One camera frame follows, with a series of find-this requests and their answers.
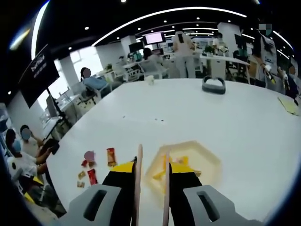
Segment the red snack package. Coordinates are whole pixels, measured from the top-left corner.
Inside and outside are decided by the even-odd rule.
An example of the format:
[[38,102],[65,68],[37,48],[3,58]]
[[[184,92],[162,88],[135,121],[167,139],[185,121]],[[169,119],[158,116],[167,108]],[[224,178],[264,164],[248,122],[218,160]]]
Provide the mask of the red snack package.
[[113,147],[107,149],[108,154],[108,166],[116,166],[115,149]]
[[88,175],[89,175],[91,185],[98,184],[97,179],[96,179],[95,169],[89,170]]
[[86,167],[86,166],[87,166],[87,163],[88,163],[88,161],[87,161],[87,160],[84,160],[84,161],[82,162],[81,165],[82,165],[83,167]]

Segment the potted plant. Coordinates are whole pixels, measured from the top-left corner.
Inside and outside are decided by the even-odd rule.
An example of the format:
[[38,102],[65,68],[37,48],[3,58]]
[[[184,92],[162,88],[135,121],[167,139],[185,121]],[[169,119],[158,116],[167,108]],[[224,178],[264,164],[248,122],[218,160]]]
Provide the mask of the potted plant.
[[206,46],[204,52],[207,54],[207,57],[212,57],[214,48],[212,46]]
[[108,65],[105,67],[105,70],[106,70],[106,72],[111,72],[111,71],[112,71],[112,64],[108,64]]

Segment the black ceiling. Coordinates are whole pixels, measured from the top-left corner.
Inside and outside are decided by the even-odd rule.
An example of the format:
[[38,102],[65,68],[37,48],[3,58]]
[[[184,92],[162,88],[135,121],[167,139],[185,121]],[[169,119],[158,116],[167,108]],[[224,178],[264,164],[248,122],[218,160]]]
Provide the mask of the black ceiling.
[[[262,0],[261,2],[260,5],[256,5],[253,0],[229,0],[215,4],[212,1],[200,0],[127,0],[126,3],[122,3],[120,0],[51,0],[40,25],[36,52],[48,44],[53,51],[54,58],[58,58],[69,53],[68,47],[72,47],[72,51],[74,51],[90,46],[113,29],[141,16],[171,8],[201,6],[231,10],[245,14],[247,18],[211,10],[182,10],[164,13],[130,24],[98,45],[116,41],[117,37],[122,38],[149,29],[155,30],[155,27],[164,25],[166,27],[158,28],[158,30],[170,30],[172,24],[182,22],[191,23],[182,24],[181,27],[195,27],[196,22],[199,21],[216,22],[210,26],[209,24],[203,26],[201,23],[199,25],[216,28],[219,22],[231,20],[232,23],[245,28],[245,34],[252,36],[253,31],[250,28],[258,27],[258,18],[266,18],[266,22],[272,23],[273,29],[281,33],[294,46],[297,56],[296,52],[301,48],[298,37],[295,35],[297,29],[294,29],[297,25],[294,21],[298,16],[297,3],[294,2],[293,5],[290,5],[288,4],[288,2],[292,2],[290,0],[286,1],[286,5],[275,5],[275,2],[271,0]],[[2,27],[5,34],[2,50],[4,47],[7,48],[15,33],[22,26],[25,25],[33,30],[36,13],[44,3],[40,0],[10,0],[5,3],[3,9],[6,13],[0,18],[1,23],[4,22]],[[8,96],[7,92],[17,89],[16,80],[31,61],[32,30],[17,51],[6,51],[5,55],[1,55],[4,65],[1,75],[0,102],[9,101],[12,95]],[[278,42],[279,45],[284,45],[281,40]]]

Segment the white cup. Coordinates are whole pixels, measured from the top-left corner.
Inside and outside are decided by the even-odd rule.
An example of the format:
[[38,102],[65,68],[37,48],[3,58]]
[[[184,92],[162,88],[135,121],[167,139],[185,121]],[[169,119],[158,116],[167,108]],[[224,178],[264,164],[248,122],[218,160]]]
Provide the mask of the white cup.
[[155,83],[155,80],[154,80],[154,76],[153,75],[150,75],[150,76],[147,76],[144,78],[144,80],[147,82],[147,84],[149,85],[153,85]]

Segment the hexagonal tray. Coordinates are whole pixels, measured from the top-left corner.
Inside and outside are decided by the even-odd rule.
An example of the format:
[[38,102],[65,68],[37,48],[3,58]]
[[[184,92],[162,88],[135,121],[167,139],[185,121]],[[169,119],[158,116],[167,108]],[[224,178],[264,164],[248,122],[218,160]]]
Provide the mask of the hexagonal tray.
[[162,176],[161,180],[156,180],[153,177],[164,171],[164,156],[168,150],[170,150],[172,161],[187,156],[188,165],[193,170],[201,171],[201,175],[198,178],[203,185],[217,186],[221,178],[221,161],[197,141],[162,146],[146,171],[144,178],[144,181],[156,195],[161,207],[163,207],[164,200],[165,175]]

